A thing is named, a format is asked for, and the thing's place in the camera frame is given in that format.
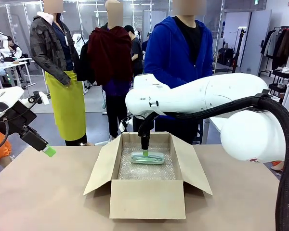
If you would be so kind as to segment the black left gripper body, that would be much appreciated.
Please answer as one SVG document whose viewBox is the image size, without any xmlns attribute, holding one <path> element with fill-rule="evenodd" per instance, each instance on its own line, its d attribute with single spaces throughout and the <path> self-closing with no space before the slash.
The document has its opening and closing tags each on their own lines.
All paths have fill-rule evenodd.
<svg viewBox="0 0 289 231">
<path fill-rule="evenodd" d="M 37 151 L 43 151 L 46 148 L 48 142 L 29 126 L 36 119 L 36 114 L 21 101 L 17 101 L 4 116 L 9 124 L 9 135 L 17 133 L 24 142 Z"/>
</svg>

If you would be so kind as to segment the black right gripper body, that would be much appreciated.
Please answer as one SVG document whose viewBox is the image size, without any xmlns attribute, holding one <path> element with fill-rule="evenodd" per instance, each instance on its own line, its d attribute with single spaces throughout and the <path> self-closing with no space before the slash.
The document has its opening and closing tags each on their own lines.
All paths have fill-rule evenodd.
<svg viewBox="0 0 289 231">
<path fill-rule="evenodd" d="M 141 147 L 142 150 L 147 151 L 150 144 L 150 132 L 147 131 L 141 135 Z"/>
</svg>

